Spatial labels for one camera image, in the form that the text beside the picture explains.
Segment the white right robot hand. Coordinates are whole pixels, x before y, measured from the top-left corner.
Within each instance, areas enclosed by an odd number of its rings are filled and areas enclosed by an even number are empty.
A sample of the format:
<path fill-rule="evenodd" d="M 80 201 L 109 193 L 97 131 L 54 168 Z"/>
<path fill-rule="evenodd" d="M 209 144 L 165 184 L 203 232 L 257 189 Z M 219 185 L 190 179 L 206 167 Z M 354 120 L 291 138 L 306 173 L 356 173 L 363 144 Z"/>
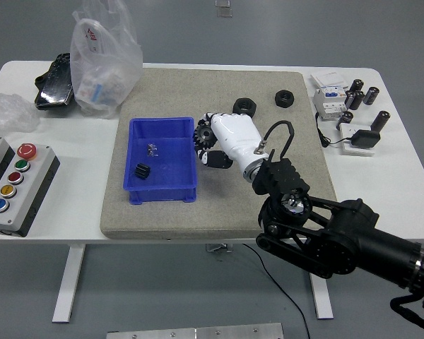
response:
<path fill-rule="evenodd" d="M 265 141 L 246 114 L 206 113 L 194 130 L 195 151 L 207 167 L 228 169 L 237 163 L 252 182 L 268 157 Z"/>

